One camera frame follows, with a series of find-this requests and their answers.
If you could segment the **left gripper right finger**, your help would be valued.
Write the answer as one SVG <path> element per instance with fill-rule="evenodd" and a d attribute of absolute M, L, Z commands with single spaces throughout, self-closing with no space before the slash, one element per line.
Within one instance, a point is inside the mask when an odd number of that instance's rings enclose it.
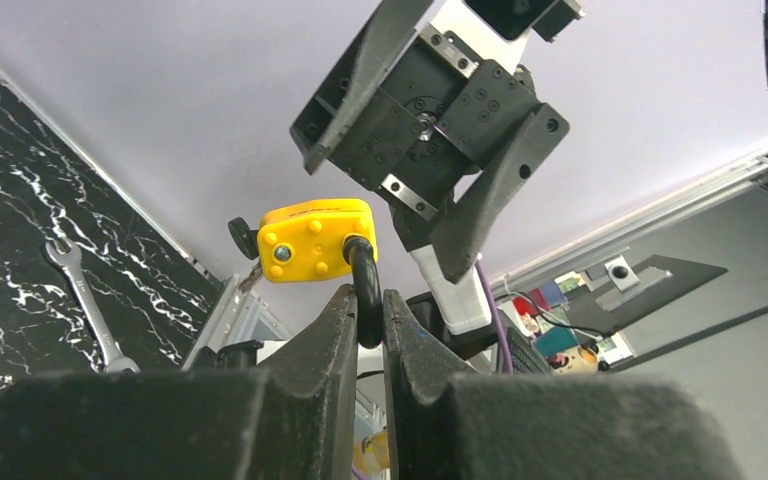
<path fill-rule="evenodd" d="M 678 385 L 615 374 L 484 375 L 383 295 L 395 479 L 740 479 Z"/>

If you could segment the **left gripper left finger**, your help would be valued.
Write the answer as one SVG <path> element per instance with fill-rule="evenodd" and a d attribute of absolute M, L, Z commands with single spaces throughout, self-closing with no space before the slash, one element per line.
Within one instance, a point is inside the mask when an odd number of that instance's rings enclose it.
<path fill-rule="evenodd" d="M 357 299 L 260 364 L 36 375 L 0 399 L 0 479 L 346 479 Z"/>

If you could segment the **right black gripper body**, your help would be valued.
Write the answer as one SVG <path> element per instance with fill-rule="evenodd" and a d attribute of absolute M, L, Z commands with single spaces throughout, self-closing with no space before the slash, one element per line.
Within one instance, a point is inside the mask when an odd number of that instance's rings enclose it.
<path fill-rule="evenodd" d="M 355 52 L 350 45 L 291 126 L 300 152 L 343 100 Z M 438 222 L 541 103 L 522 65 L 510 73 L 428 23 L 415 28 L 369 104 L 322 164 L 333 164 L 404 216 Z"/>

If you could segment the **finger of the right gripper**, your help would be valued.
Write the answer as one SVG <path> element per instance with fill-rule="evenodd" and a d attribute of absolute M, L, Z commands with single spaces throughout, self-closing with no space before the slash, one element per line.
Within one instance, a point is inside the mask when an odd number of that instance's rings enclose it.
<path fill-rule="evenodd" d="M 569 122 L 553 106 L 537 105 L 436 223 L 429 238 L 448 282 L 460 282 L 473 267 L 498 216 L 569 130 Z"/>
<path fill-rule="evenodd" d="M 347 89 L 322 133 L 301 147 L 303 166 L 312 175 L 330 158 L 369 104 L 415 26 L 430 8 L 429 1 L 382 1 L 353 40 Z"/>

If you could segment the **yellow padlock with keys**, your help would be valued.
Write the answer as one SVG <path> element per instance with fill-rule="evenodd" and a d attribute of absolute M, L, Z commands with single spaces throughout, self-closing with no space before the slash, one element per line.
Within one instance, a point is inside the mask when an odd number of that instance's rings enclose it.
<path fill-rule="evenodd" d="M 260 275 L 272 283 L 322 282 L 349 275 L 357 299 L 357 339 L 383 341 L 379 250 L 371 207 L 356 198 L 310 200 L 266 213 L 254 228 L 228 221 L 229 234 Z"/>

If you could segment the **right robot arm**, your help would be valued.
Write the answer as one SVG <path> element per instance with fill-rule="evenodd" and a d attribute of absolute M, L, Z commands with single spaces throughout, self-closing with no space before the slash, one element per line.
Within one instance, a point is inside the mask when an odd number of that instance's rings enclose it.
<path fill-rule="evenodd" d="M 568 134 L 522 57 L 583 15 L 577 1 L 382 1 L 291 126 L 384 199 L 446 329 L 489 326 L 477 260 L 500 213 Z"/>

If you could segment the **black computer keyboard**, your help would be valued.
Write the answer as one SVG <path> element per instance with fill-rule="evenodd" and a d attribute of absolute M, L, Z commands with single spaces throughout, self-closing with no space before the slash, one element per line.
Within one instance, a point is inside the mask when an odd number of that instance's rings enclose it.
<path fill-rule="evenodd" d="M 506 341 L 513 372 L 518 374 L 546 375 L 552 373 L 552 367 L 545 358 L 516 327 L 507 328 Z"/>

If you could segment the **silver open-end wrench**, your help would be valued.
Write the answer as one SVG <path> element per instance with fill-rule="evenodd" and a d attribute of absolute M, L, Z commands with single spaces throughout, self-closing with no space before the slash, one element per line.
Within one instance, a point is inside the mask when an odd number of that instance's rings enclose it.
<path fill-rule="evenodd" d="M 47 242 L 44 249 L 48 259 L 60 268 L 69 280 L 77 301 L 84 310 L 87 325 L 100 347 L 103 371 L 138 373 L 140 368 L 120 349 L 95 300 L 82 267 L 81 249 L 68 238 Z"/>

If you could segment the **aluminium frame rail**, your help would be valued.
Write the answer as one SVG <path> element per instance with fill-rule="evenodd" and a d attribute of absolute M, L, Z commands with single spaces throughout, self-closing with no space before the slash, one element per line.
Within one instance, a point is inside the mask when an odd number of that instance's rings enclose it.
<path fill-rule="evenodd" d="M 293 336 L 252 290 L 252 285 L 240 274 L 224 282 L 221 295 L 184 359 L 182 370 L 192 368 L 200 353 L 218 354 L 223 347 L 248 340 L 263 341 L 264 355 L 268 356 L 277 349 L 278 342 Z"/>

